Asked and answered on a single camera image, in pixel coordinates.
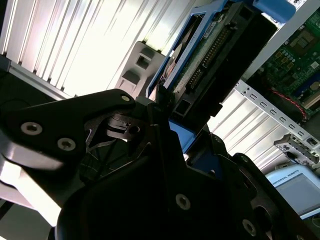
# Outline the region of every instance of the blue handle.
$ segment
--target blue handle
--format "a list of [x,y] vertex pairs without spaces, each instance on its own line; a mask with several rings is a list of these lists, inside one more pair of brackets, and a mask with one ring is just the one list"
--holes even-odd
[[252,5],[284,24],[296,13],[296,8],[286,0],[254,0]]

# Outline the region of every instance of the green circuit board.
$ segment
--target green circuit board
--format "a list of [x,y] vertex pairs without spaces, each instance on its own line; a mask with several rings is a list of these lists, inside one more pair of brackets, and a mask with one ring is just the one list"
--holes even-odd
[[[319,40],[320,13],[316,11],[260,69],[266,72],[267,81],[277,91],[303,107],[308,98],[320,91],[315,85],[312,88],[308,85],[308,80],[320,70]],[[305,107],[309,116],[319,109],[319,103]]]

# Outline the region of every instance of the label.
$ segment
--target label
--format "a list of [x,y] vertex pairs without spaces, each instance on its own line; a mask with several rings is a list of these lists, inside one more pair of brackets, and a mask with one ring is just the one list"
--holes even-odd
[[206,30],[205,34],[203,35],[203,38],[206,39],[207,37],[209,37],[210,33],[212,32],[212,30],[215,28],[215,26],[217,25],[216,21],[213,21],[211,23],[211,25],[208,27],[208,29]]

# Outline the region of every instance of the red wire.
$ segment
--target red wire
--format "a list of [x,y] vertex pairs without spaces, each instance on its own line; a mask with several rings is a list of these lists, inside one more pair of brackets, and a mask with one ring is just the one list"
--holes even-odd
[[305,112],[305,110],[298,104],[296,103],[295,101],[293,101],[291,98],[283,95],[282,93],[278,92],[278,91],[275,91],[273,89],[270,89],[271,92],[273,92],[274,94],[277,94],[279,97],[289,101],[290,103],[292,103],[293,105],[295,105],[299,110],[300,112],[302,113],[302,116],[303,116],[303,120],[306,120],[307,119],[307,114]]

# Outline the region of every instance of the gray metal frame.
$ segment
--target gray metal frame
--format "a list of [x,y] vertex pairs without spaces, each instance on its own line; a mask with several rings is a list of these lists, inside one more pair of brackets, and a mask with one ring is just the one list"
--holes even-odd
[[[280,125],[286,128],[290,133],[295,135],[301,143],[307,146],[310,150],[317,153],[317,157],[320,154],[320,140],[316,139],[309,132],[304,130],[300,125],[291,120],[287,115],[275,107],[272,103],[266,100],[260,93],[246,84],[243,80],[240,80],[234,89],[241,93],[246,99],[256,105],[259,109],[264,111],[267,115],[277,121]],[[311,145],[308,139],[314,139],[317,141],[316,145]]]
[[43,92],[44,94],[48,95],[49,97],[55,100],[64,100],[71,98],[71,96],[69,96],[68,94],[64,93],[55,86],[51,85],[49,82],[41,79],[37,75],[33,74],[32,72],[29,72],[21,65],[16,64],[13,61],[11,62],[9,73],[15,75],[17,78],[21,79],[27,84],[30,84],[34,88],[38,89],[39,91]]

